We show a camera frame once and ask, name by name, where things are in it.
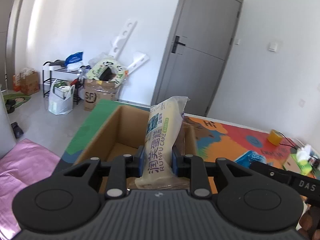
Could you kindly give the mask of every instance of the blue painted circle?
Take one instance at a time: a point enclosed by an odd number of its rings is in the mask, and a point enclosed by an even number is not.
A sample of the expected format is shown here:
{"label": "blue painted circle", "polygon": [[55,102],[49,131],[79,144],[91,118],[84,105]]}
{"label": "blue painted circle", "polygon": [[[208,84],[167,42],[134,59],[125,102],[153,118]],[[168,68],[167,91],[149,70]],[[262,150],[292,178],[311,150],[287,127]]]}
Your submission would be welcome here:
{"label": "blue painted circle", "polygon": [[262,146],[263,146],[262,143],[257,138],[255,138],[254,136],[248,135],[246,137],[246,139],[251,145],[253,145],[253,146],[257,147],[257,148],[262,148]]}

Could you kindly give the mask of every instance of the door handle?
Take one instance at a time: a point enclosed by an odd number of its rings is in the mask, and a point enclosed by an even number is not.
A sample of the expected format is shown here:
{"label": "door handle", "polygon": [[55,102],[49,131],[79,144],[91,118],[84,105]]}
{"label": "door handle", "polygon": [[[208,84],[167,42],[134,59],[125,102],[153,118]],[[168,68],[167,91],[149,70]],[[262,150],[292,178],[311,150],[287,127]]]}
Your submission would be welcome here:
{"label": "door handle", "polygon": [[175,37],[171,53],[176,53],[178,44],[182,45],[182,46],[185,46],[184,43],[179,42],[179,39],[180,39],[180,36],[176,36]]}

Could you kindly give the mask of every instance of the gray door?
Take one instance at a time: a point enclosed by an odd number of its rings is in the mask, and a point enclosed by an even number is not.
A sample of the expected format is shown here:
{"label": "gray door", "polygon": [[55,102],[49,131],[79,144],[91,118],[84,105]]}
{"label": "gray door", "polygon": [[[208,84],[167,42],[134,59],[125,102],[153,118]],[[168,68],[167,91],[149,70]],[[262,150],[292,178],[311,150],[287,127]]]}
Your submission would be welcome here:
{"label": "gray door", "polygon": [[0,0],[0,84],[2,90],[5,90],[5,47],[10,12],[12,9],[13,0]]}
{"label": "gray door", "polygon": [[172,42],[157,103],[188,96],[185,112],[206,114],[228,57],[240,5],[238,0],[185,0],[175,37],[182,44]]}

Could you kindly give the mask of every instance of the shoe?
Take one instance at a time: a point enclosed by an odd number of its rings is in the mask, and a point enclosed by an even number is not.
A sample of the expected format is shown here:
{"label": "shoe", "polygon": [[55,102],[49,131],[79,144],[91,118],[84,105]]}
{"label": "shoe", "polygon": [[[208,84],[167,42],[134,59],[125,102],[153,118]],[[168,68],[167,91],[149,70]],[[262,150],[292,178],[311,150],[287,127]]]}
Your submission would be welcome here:
{"label": "shoe", "polygon": [[18,126],[17,122],[11,124],[14,136],[18,139],[20,136],[23,135],[22,129]]}
{"label": "shoe", "polygon": [[7,113],[11,114],[14,112],[14,105],[16,104],[16,100],[8,99],[5,103],[5,108],[7,109]]}

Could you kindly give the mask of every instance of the finger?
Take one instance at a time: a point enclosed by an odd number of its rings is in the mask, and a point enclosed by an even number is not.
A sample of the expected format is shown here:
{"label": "finger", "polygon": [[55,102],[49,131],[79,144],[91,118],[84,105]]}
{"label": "finger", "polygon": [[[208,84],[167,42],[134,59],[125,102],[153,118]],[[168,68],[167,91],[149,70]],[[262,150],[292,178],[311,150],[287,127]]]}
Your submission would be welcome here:
{"label": "finger", "polygon": [[308,212],[303,214],[300,218],[299,224],[305,231],[308,231],[312,227],[312,217]]}
{"label": "finger", "polygon": [[305,238],[309,239],[309,235],[308,235],[307,231],[304,230],[303,228],[300,228],[300,229],[298,230],[298,232],[299,232],[300,235],[302,235],[302,236],[304,236]]}
{"label": "finger", "polygon": [[320,240],[320,229],[317,229],[313,236],[312,236],[312,240]]}

